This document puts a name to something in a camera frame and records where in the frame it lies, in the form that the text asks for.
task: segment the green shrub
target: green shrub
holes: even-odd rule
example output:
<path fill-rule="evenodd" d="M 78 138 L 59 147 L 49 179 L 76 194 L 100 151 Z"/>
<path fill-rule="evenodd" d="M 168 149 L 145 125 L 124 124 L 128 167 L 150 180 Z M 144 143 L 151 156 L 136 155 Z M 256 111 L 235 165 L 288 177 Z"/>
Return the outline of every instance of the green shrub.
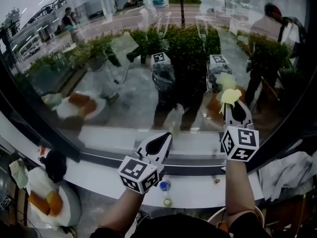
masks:
<path fill-rule="evenodd" d="M 159 31 L 164 32 L 165 27 L 162 26 Z M 205 33 L 205 31 L 205 27 L 201 26 L 200 32 Z M 150 26 L 147 32 L 141 29 L 126 29 L 123 32 L 130 33 L 139 45 L 142 57 L 163 51 L 156 25 Z M 114 65 L 120 66 L 110 45 L 112 38 L 118 35 L 111 34 L 89 40 L 87 43 L 79 44 L 74 49 L 65 52 L 62 56 L 67 62 L 73 57 L 75 69 L 83 68 L 87 63 L 98 63 L 100 60 L 106 61 L 106 59 L 109 59 Z M 178 75 L 180 79 L 179 82 L 192 82 L 191 85 L 205 91 L 206 62 L 209 60 L 209 55 L 221 54 L 220 39 L 217 30 L 212 26 L 207 27 L 205 48 L 203 41 L 198 35 L 196 25 L 187 25 L 184 29 L 176 25 L 170 25 L 164 39 L 169 43 L 169 49 L 165 52 L 171 59 L 175 75 Z M 57 65 L 51 56 L 44 56 L 35 61 L 31 70 L 49 66 L 56 67 Z"/>
<path fill-rule="evenodd" d="M 240 36 L 240 35 L 249 36 L 248 33 L 244 32 L 244 31 L 242 31 L 242 30 L 238 30 L 238 31 L 237 31 L 237 36 Z"/>
<path fill-rule="evenodd" d="M 220 26 L 225 32 L 228 32 L 230 27 L 229 26 L 225 26 L 225 25 L 222 25 Z"/>
<path fill-rule="evenodd" d="M 252 64 L 256 68 L 270 70 L 271 68 L 288 67 L 289 50 L 285 44 L 270 40 L 261 34 L 251 34 L 250 41 L 256 46 L 254 53 L 251 52 Z"/>
<path fill-rule="evenodd" d="M 168 0 L 169 3 L 180 3 L 180 0 Z M 201 4 L 201 0 L 183 0 L 184 3 L 196 3 Z"/>

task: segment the bread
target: bread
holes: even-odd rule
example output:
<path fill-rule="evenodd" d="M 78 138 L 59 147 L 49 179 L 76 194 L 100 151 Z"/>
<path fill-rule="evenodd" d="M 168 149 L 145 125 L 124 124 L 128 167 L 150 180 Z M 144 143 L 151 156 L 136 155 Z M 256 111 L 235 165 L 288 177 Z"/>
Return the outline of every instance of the bread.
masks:
<path fill-rule="evenodd" d="M 90 100 L 85 104 L 85 106 L 81 107 L 78 111 L 78 115 L 82 118 L 85 118 L 88 114 L 95 111 L 97 108 L 96 101 Z"/>
<path fill-rule="evenodd" d="M 50 215 L 57 216 L 63 207 L 63 201 L 59 194 L 52 190 L 49 194 L 47 194 L 46 200 L 50 205 Z"/>
<path fill-rule="evenodd" d="M 45 215 L 48 215 L 50 213 L 49 203 L 45 199 L 39 197 L 34 191 L 31 191 L 28 201 Z"/>
<path fill-rule="evenodd" d="M 71 93 L 68 99 L 68 102 L 71 104 L 76 105 L 77 107 L 81 108 L 90 100 L 89 96 L 78 94 L 78 93 Z"/>

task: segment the food on plate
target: food on plate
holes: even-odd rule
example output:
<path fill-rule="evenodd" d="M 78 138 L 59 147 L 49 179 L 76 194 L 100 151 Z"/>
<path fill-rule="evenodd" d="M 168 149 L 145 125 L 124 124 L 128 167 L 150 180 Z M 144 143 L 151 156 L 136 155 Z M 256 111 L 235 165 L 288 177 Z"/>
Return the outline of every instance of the food on plate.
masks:
<path fill-rule="evenodd" d="M 86 105 L 86 103 L 89 100 L 90 100 L 89 96 L 82 95 L 79 93 L 71 93 L 69 96 L 68 102 L 81 108 L 82 106 Z"/>
<path fill-rule="evenodd" d="M 89 100 L 83 107 L 81 107 L 78 110 L 78 115 L 80 117 L 85 117 L 88 114 L 92 113 L 93 111 L 95 111 L 97 108 L 97 104 L 96 101 L 94 100 Z"/>

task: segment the glass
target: glass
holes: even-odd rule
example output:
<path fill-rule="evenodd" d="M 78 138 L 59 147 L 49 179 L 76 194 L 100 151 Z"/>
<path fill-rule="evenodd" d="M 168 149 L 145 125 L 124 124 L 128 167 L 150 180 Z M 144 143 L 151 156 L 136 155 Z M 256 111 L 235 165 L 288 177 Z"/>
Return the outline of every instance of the glass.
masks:
<path fill-rule="evenodd" d="M 263 141 L 311 77 L 297 63 L 306 0 L 0 1 L 17 85 L 92 154 L 122 158 L 170 131 L 170 161 L 220 164 L 225 89 L 241 92 Z"/>

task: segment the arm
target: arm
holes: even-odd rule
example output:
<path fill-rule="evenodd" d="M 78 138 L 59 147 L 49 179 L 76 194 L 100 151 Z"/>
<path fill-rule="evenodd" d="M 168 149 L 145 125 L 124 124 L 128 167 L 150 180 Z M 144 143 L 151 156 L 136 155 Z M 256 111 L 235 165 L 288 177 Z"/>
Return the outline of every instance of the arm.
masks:
<path fill-rule="evenodd" d="M 227 160 L 226 212 L 228 226 L 247 212 L 254 212 L 255 200 L 243 162 Z"/>
<path fill-rule="evenodd" d="M 144 195 L 126 189 L 101 222 L 100 227 L 110 228 L 125 236 L 131 227 L 144 199 Z"/>

